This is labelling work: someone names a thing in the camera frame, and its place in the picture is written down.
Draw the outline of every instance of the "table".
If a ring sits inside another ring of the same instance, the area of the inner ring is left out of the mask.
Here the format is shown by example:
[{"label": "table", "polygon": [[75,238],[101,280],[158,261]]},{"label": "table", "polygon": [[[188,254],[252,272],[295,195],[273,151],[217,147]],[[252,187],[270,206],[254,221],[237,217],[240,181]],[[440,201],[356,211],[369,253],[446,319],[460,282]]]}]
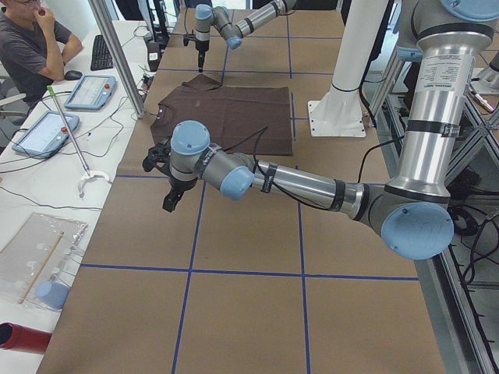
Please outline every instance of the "table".
[{"label": "table", "polygon": [[[208,76],[292,92],[294,155],[266,161],[356,180],[376,131],[311,138],[306,108],[329,89],[342,33],[338,13],[307,11],[237,51],[212,33]],[[147,110],[196,64],[173,35]],[[198,183],[164,212],[167,180],[140,165],[153,120],[136,123],[39,374],[444,372],[413,262],[361,224],[284,196],[252,190],[236,203]],[[387,179],[372,154],[364,180]]]},{"label": "table", "polygon": [[[124,44],[123,50],[128,57],[133,78],[136,82],[140,81],[143,70],[147,67],[147,49],[145,43],[140,37],[133,36],[134,30],[141,25],[144,25],[144,23],[137,21],[114,22],[119,40]],[[83,50],[68,63],[65,67],[66,71],[74,69],[87,74],[91,73],[91,48],[94,36],[99,33],[99,29],[96,27],[85,37],[83,40]],[[145,34],[145,31],[139,29],[136,34],[140,36]],[[114,75],[118,80],[118,84],[112,98],[103,109],[98,112],[77,112],[77,115],[80,116],[80,126],[75,131],[75,136],[80,136],[91,130],[96,124],[107,118],[118,107],[120,101],[123,103],[120,111],[113,115],[113,119],[119,123],[107,120],[89,134],[79,138],[79,145],[82,150],[101,155],[107,150],[111,138],[121,131],[112,142],[108,153],[104,157],[85,156],[90,168],[106,171],[113,180],[115,178],[116,167],[132,134],[136,117],[129,101],[122,100],[122,97],[126,96],[126,92],[123,85],[120,84],[120,78],[116,69],[107,69],[92,73]],[[55,83],[53,87],[55,92],[62,92],[71,90],[75,85],[76,81],[63,81]],[[61,104],[64,100],[65,97],[59,98]],[[52,110],[56,110],[52,99],[48,98],[44,102]],[[46,110],[47,108],[43,104],[36,106],[23,124],[23,128],[29,128]],[[10,147],[5,149],[0,156],[0,178],[2,178],[0,186],[29,197],[39,203],[49,203],[53,206],[95,206],[102,208],[111,185],[106,183],[104,179],[87,183],[85,185],[84,199],[80,199],[78,197],[77,182],[83,175],[83,167],[74,153],[73,145],[69,144],[65,146],[63,152],[73,153],[73,155],[57,154],[38,166],[23,171],[8,172],[13,169],[30,166],[37,161],[29,158],[21,161],[25,157],[12,151]],[[47,207],[35,206],[21,197],[7,193],[5,190],[0,190],[0,200],[2,201],[2,207],[0,208],[0,222],[2,222],[2,226],[0,227],[0,232],[2,233],[0,235],[0,248],[4,248],[32,212],[38,212],[88,223],[88,231],[80,242],[80,247],[85,249],[100,215],[99,210],[54,210]],[[0,312],[5,322],[18,323],[46,331],[53,331],[59,317],[58,312],[48,312],[34,307],[27,308],[20,306],[12,303],[9,298],[3,295],[0,295]],[[2,374],[13,372],[30,374],[36,372],[40,360],[40,355],[0,351],[0,361],[2,361],[0,372]]]}]

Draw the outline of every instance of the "computer mouse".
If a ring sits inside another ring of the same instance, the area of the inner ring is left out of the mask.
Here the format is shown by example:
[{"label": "computer mouse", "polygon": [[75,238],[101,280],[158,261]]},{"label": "computer mouse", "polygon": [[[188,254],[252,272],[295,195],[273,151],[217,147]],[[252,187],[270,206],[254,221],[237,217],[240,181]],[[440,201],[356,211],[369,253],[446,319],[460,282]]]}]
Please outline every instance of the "computer mouse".
[{"label": "computer mouse", "polygon": [[64,75],[65,80],[78,80],[81,78],[83,75],[82,72],[79,72],[78,70],[68,70],[66,74]]}]

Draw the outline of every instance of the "keyboard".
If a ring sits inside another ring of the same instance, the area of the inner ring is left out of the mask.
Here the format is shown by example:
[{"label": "keyboard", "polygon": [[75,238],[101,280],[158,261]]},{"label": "keyboard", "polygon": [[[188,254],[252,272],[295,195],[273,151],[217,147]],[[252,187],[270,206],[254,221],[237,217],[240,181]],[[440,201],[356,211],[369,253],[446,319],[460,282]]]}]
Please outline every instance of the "keyboard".
[{"label": "keyboard", "polygon": [[112,68],[112,57],[102,35],[96,35],[92,46],[92,62],[90,70]]}]

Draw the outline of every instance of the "tablet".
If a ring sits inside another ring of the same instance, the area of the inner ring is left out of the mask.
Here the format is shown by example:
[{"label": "tablet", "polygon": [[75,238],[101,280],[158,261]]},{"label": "tablet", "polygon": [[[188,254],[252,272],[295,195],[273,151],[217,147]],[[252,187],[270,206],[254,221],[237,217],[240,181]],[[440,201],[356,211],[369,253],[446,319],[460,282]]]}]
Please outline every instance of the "tablet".
[{"label": "tablet", "polygon": [[84,75],[65,101],[74,111],[98,111],[106,105],[116,87],[114,76]]},{"label": "tablet", "polygon": [[[80,123],[78,116],[67,113],[65,120],[71,130],[76,129]],[[46,111],[12,146],[12,149],[31,157],[51,157],[61,149],[68,139],[68,134],[61,131],[63,127],[64,122],[57,111]]]}]

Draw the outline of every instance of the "white mounting pedestal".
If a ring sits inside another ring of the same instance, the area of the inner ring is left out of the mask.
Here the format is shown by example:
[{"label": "white mounting pedestal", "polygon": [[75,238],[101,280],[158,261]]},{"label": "white mounting pedestal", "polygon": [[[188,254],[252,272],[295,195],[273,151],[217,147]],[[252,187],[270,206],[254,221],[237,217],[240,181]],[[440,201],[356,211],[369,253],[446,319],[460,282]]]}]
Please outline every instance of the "white mounting pedestal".
[{"label": "white mounting pedestal", "polygon": [[310,133],[312,136],[366,136],[357,92],[348,93],[348,100],[327,92],[321,101],[309,101]]},{"label": "white mounting pedestal", "polygon": [[331,88],[321,101],[309,101],[312,136],[366,136],[358,88],[387,5],[352,0]]}]

